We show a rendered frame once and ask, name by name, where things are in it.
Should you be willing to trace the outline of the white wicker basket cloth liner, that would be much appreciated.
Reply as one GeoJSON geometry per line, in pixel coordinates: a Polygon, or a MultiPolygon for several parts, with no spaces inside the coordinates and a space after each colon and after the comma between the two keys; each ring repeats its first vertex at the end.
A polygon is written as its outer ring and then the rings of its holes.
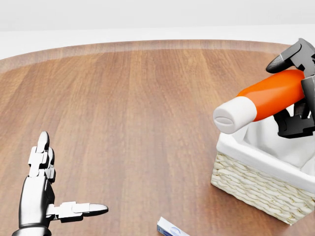
{"type": "Polygon", "coordinates": [[[269,117],[221,133],[211,183],[292,225],[315,211],[315,132],[282,138],[269,117]]]}

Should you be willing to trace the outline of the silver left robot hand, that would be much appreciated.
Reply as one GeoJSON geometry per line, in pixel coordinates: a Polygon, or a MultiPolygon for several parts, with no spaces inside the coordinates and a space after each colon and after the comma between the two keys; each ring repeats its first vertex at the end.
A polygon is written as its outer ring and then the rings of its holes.
{"type": "Polygon", "coordinates": [[[108,212],[103,204],[76,201],[63,202],[55,206],[55,194],[52,183],[55,182],[55,154],[50,147],[50,138],[46,131],[41,132],[37,145],[31,148],[28,165],[30,171],[26,177],[20,198],[19,227],[45,226],[53,220],[62,223],[81,221],[84,217],[97,216],[108,212]]]}

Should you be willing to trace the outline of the white blue printed box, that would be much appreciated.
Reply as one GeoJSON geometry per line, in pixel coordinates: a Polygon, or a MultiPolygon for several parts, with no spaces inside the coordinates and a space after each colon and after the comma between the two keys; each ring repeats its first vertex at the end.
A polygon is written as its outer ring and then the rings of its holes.
{"type": "Polygon", "coordinates": [[[157,231],[164,236],[190,236],[163,217],[157,222],[157,231]]]}

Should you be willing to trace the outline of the orange ketchup bottle white cap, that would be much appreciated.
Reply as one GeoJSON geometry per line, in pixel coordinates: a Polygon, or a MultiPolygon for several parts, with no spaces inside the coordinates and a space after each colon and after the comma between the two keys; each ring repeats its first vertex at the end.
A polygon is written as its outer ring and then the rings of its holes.
{"type": "Polygon", "coordinates": [[[218,106],[213,119],[220,132],[232,134],[251,122],[275,115],[304,98],[300,70],[276,73],[238,93],[218,106]]]}

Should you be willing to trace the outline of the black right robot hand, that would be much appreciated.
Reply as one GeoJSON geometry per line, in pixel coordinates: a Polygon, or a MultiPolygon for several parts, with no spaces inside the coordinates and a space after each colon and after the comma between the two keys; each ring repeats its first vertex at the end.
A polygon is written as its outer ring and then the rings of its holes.
{"type": "Polygon", "coordinates": [[[298,83],[302,89],[302,98],[294,103],[294,115],[290,116],[286,109],[274,115],[283,138],[293,139],[313,135],[315,132],[315,47],[303,38],[280,53],[266,67],[272,74],[295,66],[304,73],[298,83]]]}

